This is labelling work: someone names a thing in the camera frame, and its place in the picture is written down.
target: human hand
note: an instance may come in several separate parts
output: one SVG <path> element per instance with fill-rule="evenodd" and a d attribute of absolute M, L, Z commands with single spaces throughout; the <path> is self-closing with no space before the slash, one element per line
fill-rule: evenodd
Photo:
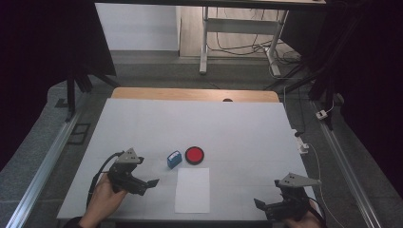
<path fill-rule="evenodd" d="M 310 200 L 311 206 L 316 208 L 315 205 Z M 295 221 L 293 218 L 287 218 L 283 220 L 285 225 L 289 228 L 320 228 L 320 221 L 312 214 L 311 212 L 307 212 L 301 220 Z"/>
<path fill-rule="evenodd" d="M 114 193 L 107 174 L 103 174 L 95 187 L 86 213 L 81 218 L 79 225 L 83 228 L 96 227 L 118 209 L 126 194 L 127 191 L 125 190 Z"/>

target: blue object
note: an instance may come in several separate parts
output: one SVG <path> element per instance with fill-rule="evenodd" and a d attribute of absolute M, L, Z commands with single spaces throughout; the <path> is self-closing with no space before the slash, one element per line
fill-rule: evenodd
<path fill-rule="evenodd" d="M 175 166 L 182 162 L 182 154 L 177 150 L 169 155 L 166 160 L 168 162 L 168 167 L 173 169 Z"/>

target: white sheet of paper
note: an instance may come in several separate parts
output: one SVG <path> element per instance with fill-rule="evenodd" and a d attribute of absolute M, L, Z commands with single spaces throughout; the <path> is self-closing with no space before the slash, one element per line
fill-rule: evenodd
<path fill-rule="evenodd" d="M 175 196 L 175 213 L 210 212 L 209 168 L 180 168 Z"/>

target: white tabletop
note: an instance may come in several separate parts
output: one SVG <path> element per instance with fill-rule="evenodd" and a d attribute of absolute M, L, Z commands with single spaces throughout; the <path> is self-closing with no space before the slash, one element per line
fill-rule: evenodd
<path fill-rule="evenodd" d="M 190 146 L 203 149 L 203 162 L 169 169 L 167 156 Z M 108 99 L 57 218 L 81 216 L 95 173 L 130 147 L 144 157 L 133 176 L 160 181 L 142 197 L 128 194 L 112 220 L 266 220 L 254 198 L 282 201 L 274 180 L 289 172 L 307 177 L 280 103 Z M 179 168 L 209 168 L 209 213 L 175 213 Z M 315 197 L 311 187 L 306 191 Z"/>

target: red circular object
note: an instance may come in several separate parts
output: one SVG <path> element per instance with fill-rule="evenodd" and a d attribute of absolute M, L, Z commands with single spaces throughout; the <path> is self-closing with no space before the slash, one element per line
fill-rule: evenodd
<path fill-rule="evenodd" d="M 199 164 L 204 159 L 204 152 L 201 148 L 192 146 L 186 150 L 184 156 L 190 164 Z"/>

